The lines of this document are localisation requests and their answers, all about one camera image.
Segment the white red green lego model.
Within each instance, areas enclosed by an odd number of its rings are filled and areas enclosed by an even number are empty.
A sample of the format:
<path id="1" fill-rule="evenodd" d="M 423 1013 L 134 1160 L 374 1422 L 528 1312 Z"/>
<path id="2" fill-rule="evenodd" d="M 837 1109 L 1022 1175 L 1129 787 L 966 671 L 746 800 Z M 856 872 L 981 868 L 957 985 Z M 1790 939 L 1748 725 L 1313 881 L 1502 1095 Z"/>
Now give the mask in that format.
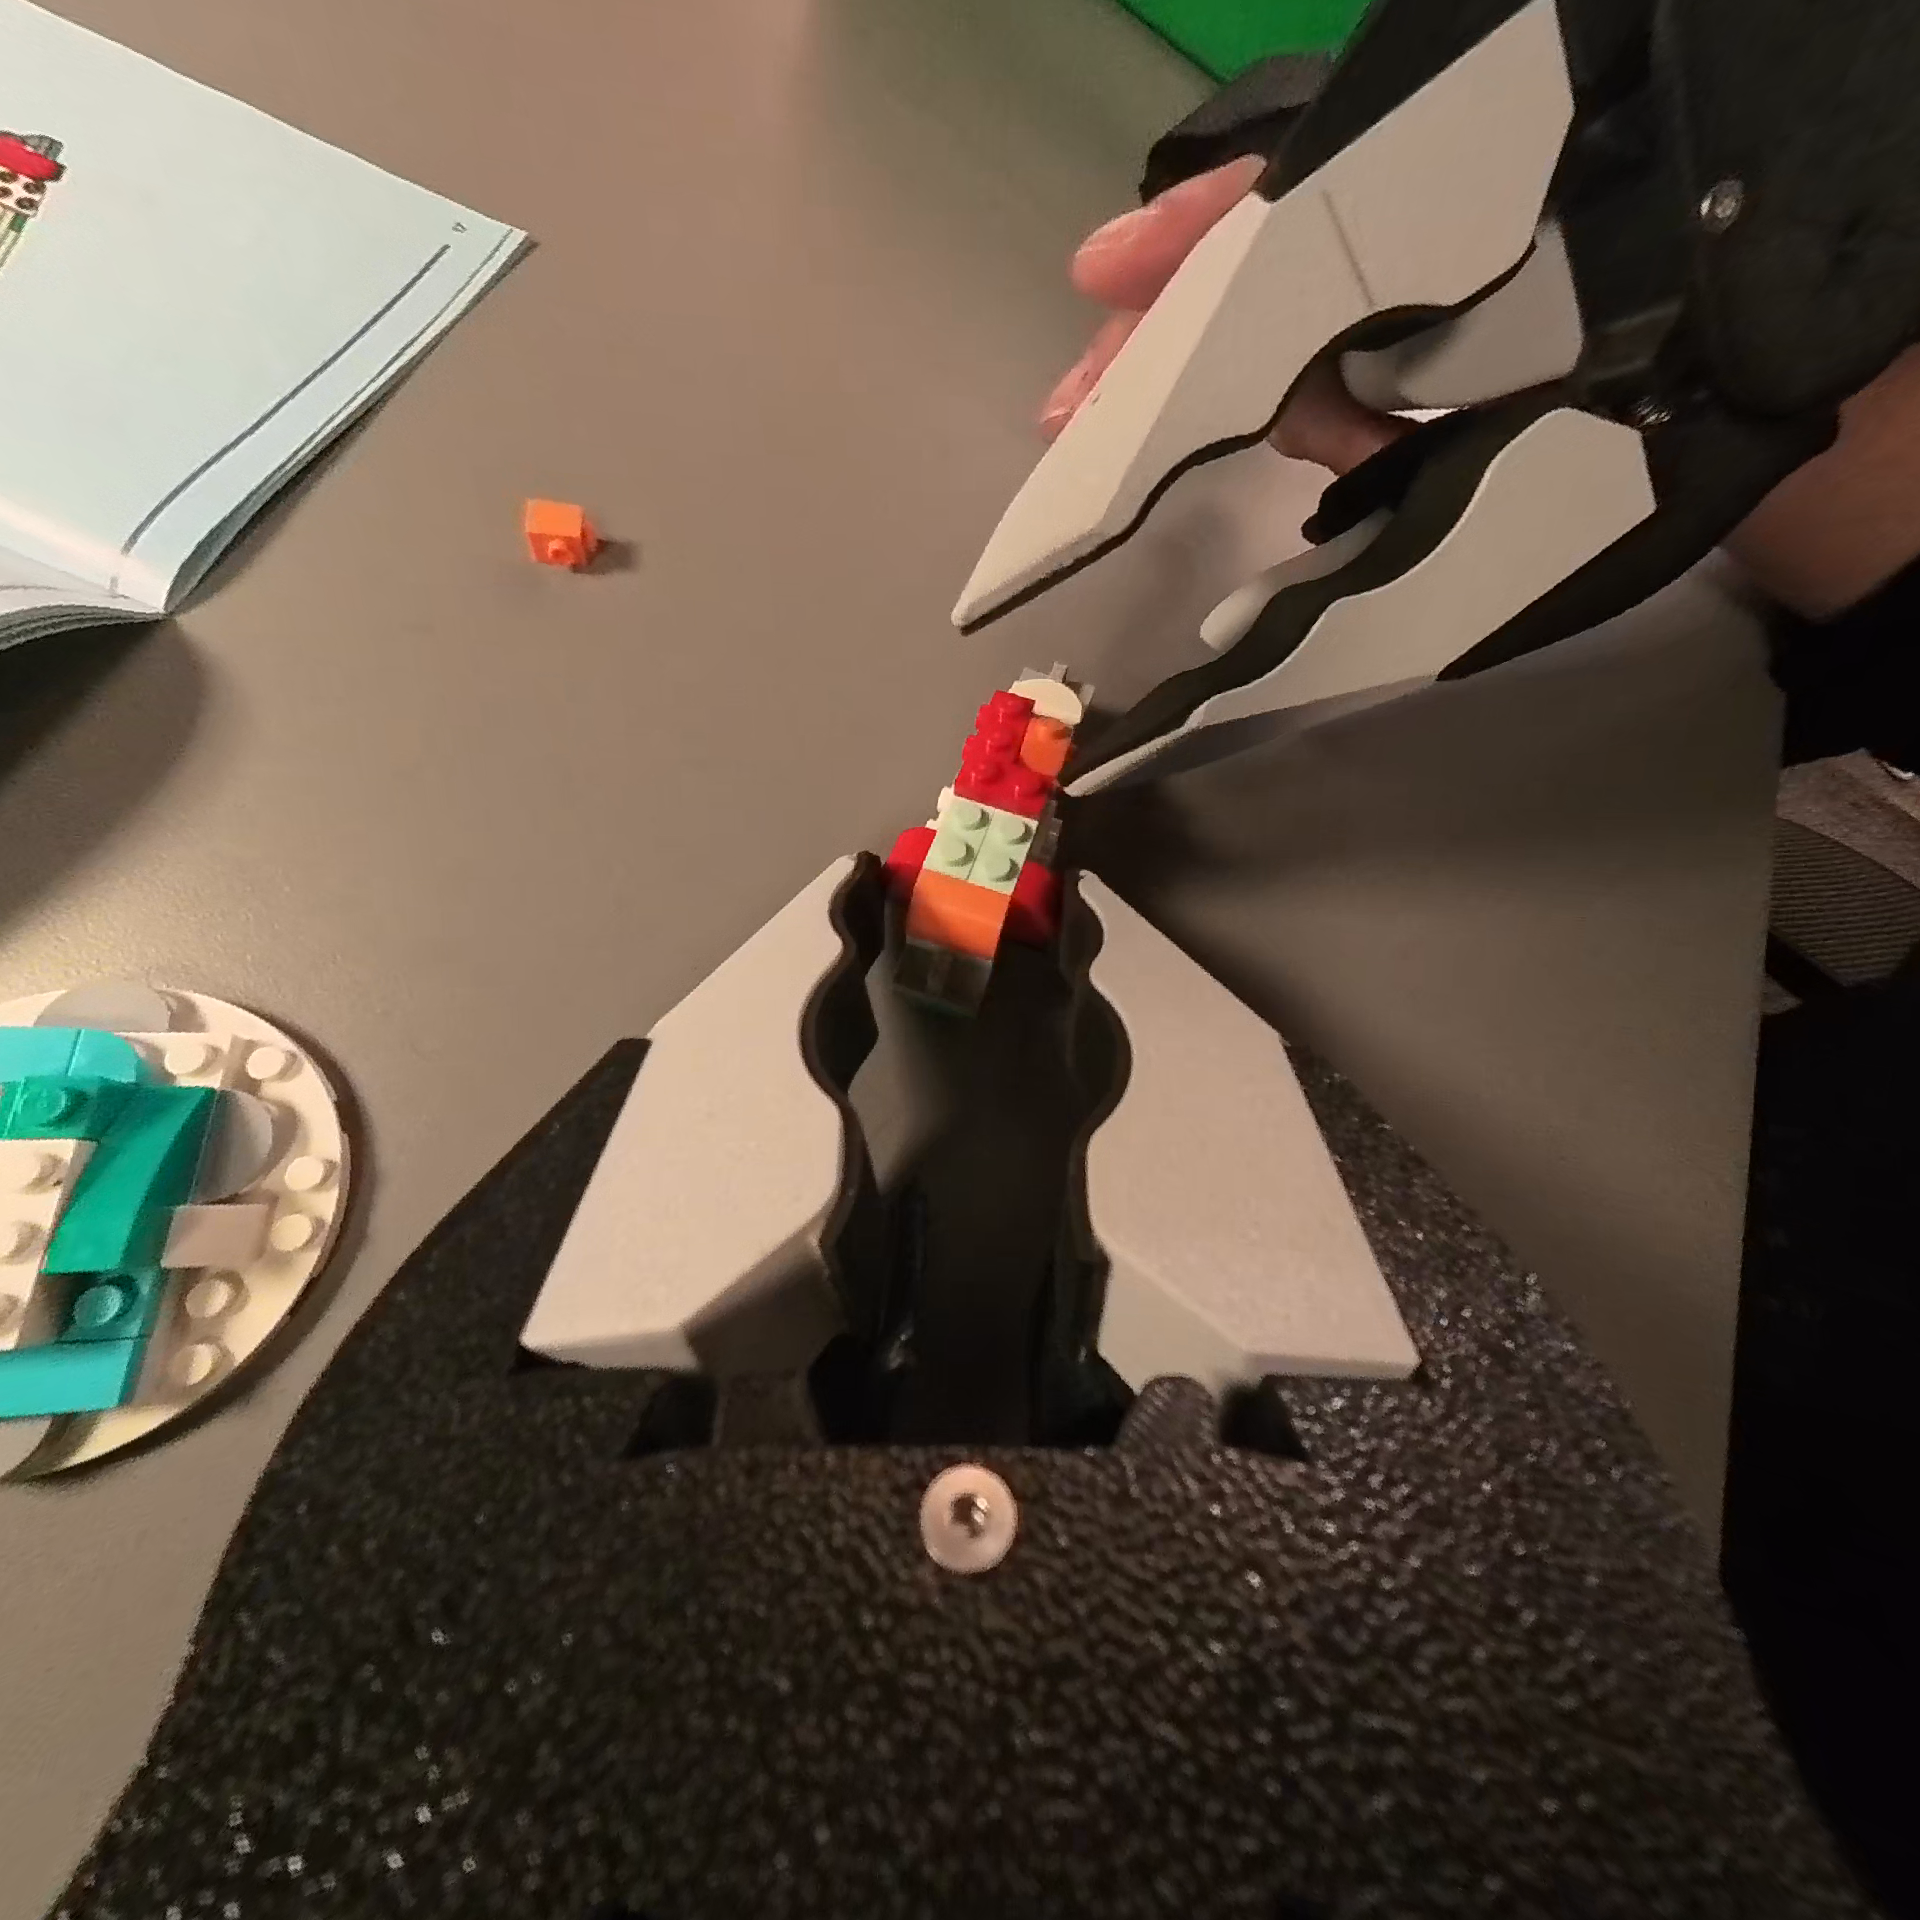
<path id="1" fill-rule="evenodd" d="M 957 769 L 920 827 L 885 856 L 900 902 L 896 988 L 930 1009 L 972 1016 L 1004 945 L 1041 949 L 1061 926 L 1064 775 L 1055 783 L 1022 767 L 1033 712 L 1077 729 L 1089 685 L 1064 663 L 1029 669 L 976 709 Z"/>

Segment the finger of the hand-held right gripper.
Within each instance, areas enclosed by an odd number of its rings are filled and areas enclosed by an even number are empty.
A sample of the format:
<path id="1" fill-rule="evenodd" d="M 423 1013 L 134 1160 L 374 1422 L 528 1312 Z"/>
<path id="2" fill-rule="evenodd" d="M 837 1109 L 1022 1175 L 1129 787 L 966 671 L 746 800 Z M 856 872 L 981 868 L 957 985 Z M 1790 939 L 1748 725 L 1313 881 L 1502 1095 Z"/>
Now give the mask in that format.
<path id="1" fill-rule="evenodd" d="M 1202 623 L 1210 651 L 1088 743 L 1071 793 L 1180 772 L 1431 685 L 1655 507 L 1634 424 L 1503 404 L 1375 511 Z"/>
<path id="2" fill-rule="evenodd" d="M 1556 9 L 1521 4 L 1300 182 L 1241 199 L 1014 494 L 953 625 L 1127 539 L 1182 470 L 1260 440 L 1311 360 L 1368 321 L 1452 315 L 1509 278 L 1570 121 Z"/>

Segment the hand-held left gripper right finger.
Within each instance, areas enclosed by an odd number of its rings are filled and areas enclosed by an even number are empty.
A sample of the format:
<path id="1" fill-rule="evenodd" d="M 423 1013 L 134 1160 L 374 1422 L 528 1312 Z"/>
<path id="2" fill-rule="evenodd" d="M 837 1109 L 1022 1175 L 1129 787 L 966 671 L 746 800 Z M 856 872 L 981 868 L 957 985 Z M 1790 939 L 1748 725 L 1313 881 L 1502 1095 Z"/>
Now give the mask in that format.
<path id="1" fill-rule="evenodd" d="M 1085 1169 L 1098 1358 L 1134 1389 L 1410 1377 L 1422 1358 L 1280 1032 L 1104 880 L 1081 872 L 1077 897 L 1092 1008 L 1124 1039 Z"/>

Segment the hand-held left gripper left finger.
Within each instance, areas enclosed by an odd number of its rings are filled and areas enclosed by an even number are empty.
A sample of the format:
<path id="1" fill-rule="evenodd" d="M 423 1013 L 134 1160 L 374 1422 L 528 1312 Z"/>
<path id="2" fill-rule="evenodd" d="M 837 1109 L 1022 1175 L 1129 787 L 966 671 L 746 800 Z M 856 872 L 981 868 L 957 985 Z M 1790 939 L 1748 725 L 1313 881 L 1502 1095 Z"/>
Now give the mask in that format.
<path id="1" fill-rule="evenodd" d="M 833 1257 L 865 1152 L 885 889 L 837 856 L 665 1013 L 519 1343 L 592 1369 L 799 1373 L 856 1325 Z"/>

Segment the green plastic bins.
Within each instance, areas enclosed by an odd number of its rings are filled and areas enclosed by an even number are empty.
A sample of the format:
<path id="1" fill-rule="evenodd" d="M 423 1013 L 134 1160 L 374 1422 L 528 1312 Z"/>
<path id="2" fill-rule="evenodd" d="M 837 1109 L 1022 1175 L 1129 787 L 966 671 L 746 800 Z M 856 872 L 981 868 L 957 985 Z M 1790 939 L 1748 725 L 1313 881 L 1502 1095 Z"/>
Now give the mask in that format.
<path id="1" fill-rule="evenodd" d="M 1117 1 L 1210 79 L 1268 57 L 1337 54 L 1368 1 Z"/>

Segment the round white and teal lego base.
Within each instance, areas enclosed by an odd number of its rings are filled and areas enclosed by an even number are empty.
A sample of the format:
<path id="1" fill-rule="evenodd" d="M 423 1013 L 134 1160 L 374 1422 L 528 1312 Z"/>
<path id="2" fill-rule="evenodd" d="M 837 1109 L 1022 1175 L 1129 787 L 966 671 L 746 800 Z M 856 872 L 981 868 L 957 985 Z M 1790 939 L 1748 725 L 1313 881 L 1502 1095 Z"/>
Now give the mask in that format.
<path id="1" fill-rule="evenodd" d="M 286 1343 L 346 1217 L 318 1052 L 225 998 L 90 982 L 2 1006 L 2 1469 L 177 1428 Z"/>

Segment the open light blue instruction booklet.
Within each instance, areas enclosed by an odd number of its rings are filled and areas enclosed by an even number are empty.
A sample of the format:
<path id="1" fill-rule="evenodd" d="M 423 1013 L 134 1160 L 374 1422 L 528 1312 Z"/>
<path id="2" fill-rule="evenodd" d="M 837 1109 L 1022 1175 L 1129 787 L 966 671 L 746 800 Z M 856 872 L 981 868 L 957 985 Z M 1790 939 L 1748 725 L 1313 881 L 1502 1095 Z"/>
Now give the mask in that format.
<path id="1" fill-rule="evenodd" d="M 181 607 L 529 240 L 2 4 L 2 645 Z"/>

